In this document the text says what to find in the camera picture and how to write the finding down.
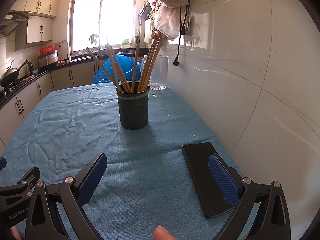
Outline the person's left hand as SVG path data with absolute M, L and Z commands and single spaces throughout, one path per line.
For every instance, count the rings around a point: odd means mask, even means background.
M 16 229 L 15 226 L 13 226 L 12 228 L 10 228 L 10 232 L 11 232 L 12 236 L 14 237 L 14 239 L 16 239 L 16 240 L 22 240 L 22 238 L 21 238 L 21 236 L 20 236 L 20 234 L 19 234 L 19 232 L 18 232 L 18 230 Z

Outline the person's right hand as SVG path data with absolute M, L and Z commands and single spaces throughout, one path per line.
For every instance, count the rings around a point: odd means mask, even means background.
M 177 240 L 166 228 L 159 225 L 153 232 L 154 240 Z

